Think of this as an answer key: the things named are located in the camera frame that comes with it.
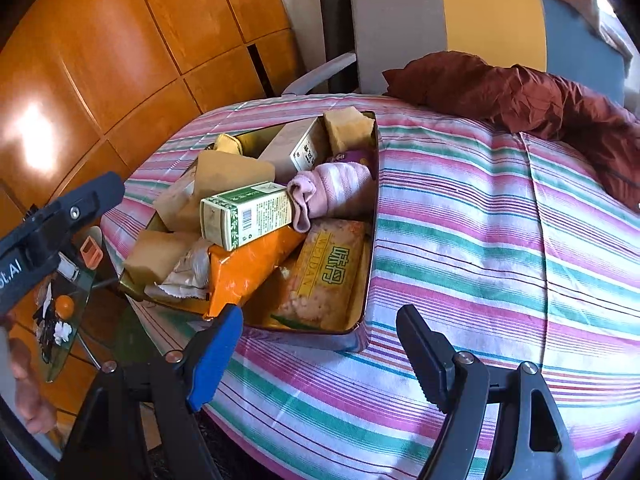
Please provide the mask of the person left hand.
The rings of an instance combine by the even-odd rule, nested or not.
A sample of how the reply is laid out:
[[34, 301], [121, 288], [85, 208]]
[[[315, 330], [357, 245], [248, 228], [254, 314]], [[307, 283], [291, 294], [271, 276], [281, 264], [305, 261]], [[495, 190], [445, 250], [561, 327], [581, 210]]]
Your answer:
[[21, 339], [9, 339], [9, 368], [16, 381], [15, 407], [31, 434], [46, 434], [56, 426], [56, 409], [41, 394], [32, 355]]

